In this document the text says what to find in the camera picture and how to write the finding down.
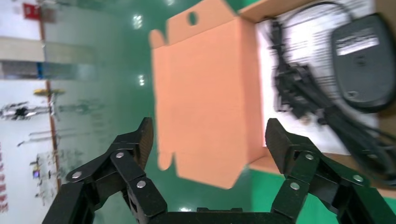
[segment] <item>label on mouse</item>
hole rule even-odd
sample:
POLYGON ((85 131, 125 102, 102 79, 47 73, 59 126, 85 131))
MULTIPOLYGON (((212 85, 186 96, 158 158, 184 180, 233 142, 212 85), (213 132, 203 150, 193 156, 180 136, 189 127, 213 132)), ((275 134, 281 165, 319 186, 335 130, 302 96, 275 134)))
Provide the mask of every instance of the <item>label on mouse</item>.
POLYGON ((348 55, 380 44, 373 28, 366 28, 336 41, 337 55, 348 55))

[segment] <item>metal rivet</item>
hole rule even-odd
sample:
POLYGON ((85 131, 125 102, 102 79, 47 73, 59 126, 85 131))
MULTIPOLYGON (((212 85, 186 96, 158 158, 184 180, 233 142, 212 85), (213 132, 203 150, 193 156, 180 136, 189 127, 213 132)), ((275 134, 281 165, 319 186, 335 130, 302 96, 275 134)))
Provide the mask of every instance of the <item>metal rivet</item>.
POLYGON ((115 157, 117 157, 117 158, 121 158, 122 156, 124 156, 124 153, 117 153, 117 154, 115 155, 115 157))
POLYGON ((360 175, 354 175, 354 179, 359 182, 363 182, 363 177, 361 177, 360 175))
POLYGON ((144 188, 144 186, 146 186, 146 182, 139 181, 136 186, 137 186, 137 188, 144 188))
POLYGON ((311 154, 307 154, 307 155, 305 155, 305 157, 306 157, 307 159, 309 159, 309 160, 313 160, 313 156, 312 156, 311 154))
POLYGON ((298 185, 298 183, 296 183, 296 182, 291 183, 290 187, 293 188, 294 190, 300 189, 300 185, 298 185))
POLYGON ((83 173, 81 171, 77 171, 76 173, 73 173, 73 175, 71 175, 71 177, 73 179, 77 179, 77 178, 81 177, 82 174, 83 173))

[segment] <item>cardboard box lid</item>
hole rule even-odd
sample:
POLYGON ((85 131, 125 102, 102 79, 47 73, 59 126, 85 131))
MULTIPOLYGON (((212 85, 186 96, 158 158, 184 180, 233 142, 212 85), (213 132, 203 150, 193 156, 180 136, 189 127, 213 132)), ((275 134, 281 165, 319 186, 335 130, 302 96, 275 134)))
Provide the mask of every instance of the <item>cardboard box lid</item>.
POLYGON ((175 157, 180 177, 231 188, 244 166, 266 152, 261 109, 247 106, 260 104, 254 24, 223 0, 203 0, 168 19, 167 34, 168 44, 158 30, 149 36, 158 165, 167 169, 175 157), (191 13, 196 25, 189 24, 191 13), (246 53, 256 59, 244 60, 246 53))

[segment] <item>black cable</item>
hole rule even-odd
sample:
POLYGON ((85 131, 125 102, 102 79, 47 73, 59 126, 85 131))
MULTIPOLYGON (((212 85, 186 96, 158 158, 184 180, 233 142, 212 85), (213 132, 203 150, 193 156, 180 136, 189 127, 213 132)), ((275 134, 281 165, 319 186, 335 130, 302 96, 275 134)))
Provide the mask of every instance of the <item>black cable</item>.
POLYGON ((334 2, 334 1, 322 1, 322 2, 317 2, 314 4, 308 5, 306 7, 303 7, 301 9, 295 11, 292 15, 290 15, 286 20, 283 21, 283 24, 288 24, 290 22, 290 20, 292 20, 296 15, 298 15, 308 9, 311 9, 316 6, 322 6, 322 5, 334 5, 337 8, 341 9, 345 14, 347 14, 350 21, 353 21, 355 19, 355 16, 353 15, 353 13, 343 4, 334 2))
MULTIPOLYGON (((348 9, 335 2, 320 2, 296 11, 285 22, 309 8, 332 4, 353 15, 348 9)), ((378 129, 359 123, 345 114, 323 92, 308 65, 288 63, 285 59, 286 47, 284 26, 277 18, 270 18, 272 49, 276 51, 278 67, 274 75, 278 90, 278 102, 287 105, 291 112, 301 118, 309 113, 315 114, 320 125, 328 125, 342 141, 359 165, 375 179, 396 187, 396 137, 378 129)))

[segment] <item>epoxy floor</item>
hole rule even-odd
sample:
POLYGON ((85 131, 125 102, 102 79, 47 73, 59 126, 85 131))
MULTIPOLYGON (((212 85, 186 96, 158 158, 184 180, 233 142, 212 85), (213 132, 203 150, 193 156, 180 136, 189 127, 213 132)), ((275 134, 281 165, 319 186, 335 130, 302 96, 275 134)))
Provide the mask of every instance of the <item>epoxy floor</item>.
MULTIPOLYGON (((228 0, 234 10, 255 0, 228 0)), ((112 4, 77 0, 77 5, 44 5, 53 21, 44 24, 46 60, 43 73, 62 108, 56 129, 73 128, 75 135, 60 135, 59 150, 82 152, 75 168, 107 150, 116 135, 134 131, 143 117, 154 114, 151 53, 148 34, 165 32, 165 21, 199 0, 118 0, 112 4)), ((175 166, 160 171, 156 144, 146 173, 168 203, 169 211, 194 211, 197 207, 244 211, 269 211, 282 177, 246 169, 229 190, 177 177, 175 166)), ((95 218, 97 224, 134 223, 120 195, 109 198, 95 218)), ((309 197, 299 223, 334 224, 335 215, 319 200, 309 197)))

